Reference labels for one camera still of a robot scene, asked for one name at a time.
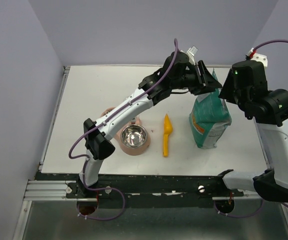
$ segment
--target yellow scoop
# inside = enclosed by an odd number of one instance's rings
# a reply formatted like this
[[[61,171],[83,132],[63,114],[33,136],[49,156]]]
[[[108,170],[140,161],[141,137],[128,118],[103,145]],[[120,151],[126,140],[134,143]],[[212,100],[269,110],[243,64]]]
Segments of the yellow scoop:
[[[164,118],[164,134],[163,134],[163,156],[169,156],[169,135],[173,132],[172,123],[166,114]]]

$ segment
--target white connector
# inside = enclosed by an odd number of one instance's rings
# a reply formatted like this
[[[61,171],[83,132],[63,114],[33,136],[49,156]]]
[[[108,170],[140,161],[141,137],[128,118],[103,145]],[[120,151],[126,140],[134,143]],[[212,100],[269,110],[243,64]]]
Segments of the white connector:
[[[254,52],[254,47],[252,47],[252,48],[248,51],[248,53],[246,54],[246,56],[249,57],[253,52]]]
[[[254,53],[251,60],[261,62],[264,65],[265,69],[268,67],[268,57],[265,55]]]
[[[195,46],[190,47],[185,53],[189,58],[189,63],[192,64],[193,66],[196,64],[194,56],[196,55],[196,53],[198,52],[198,48]]]

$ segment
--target gray floor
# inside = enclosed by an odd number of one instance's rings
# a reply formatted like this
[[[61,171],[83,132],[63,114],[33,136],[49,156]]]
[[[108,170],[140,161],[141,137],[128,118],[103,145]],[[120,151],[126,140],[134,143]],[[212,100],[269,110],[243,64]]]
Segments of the gray floor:
[[[234,214],[250,213],[258,200],[240,200]],[[102,209],[112,216],[117,210]],[[232,219],[214,209],[127,209],[118,219],[102,222],[77,217],[74,202],[34,202],[25,240],[287,240],[282,209],[266,202],[256,216]]]

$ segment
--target green bag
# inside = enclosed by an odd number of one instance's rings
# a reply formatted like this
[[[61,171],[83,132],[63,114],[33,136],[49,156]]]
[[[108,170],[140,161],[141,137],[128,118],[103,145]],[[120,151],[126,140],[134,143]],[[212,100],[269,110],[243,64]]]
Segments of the green bag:
[[[218,79],[214,69],[212,76]],[[219,89],[216,89],[214,92],[197,96],[189,115],[194,140],[201,149],[216,148],[217,141],[232,123],[226,103],[219,98],[219,94]]]

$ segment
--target stainless steel bowl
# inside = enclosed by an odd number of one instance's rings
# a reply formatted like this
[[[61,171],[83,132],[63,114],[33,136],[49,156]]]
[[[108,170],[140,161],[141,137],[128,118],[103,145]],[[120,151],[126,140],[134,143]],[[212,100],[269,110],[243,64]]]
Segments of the stainless steel bowl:
[[[120,140],[126,147],[137,149],[145,144],[147,136],[148,133],[144,127],[137,124],[131,124],[122,130]]]

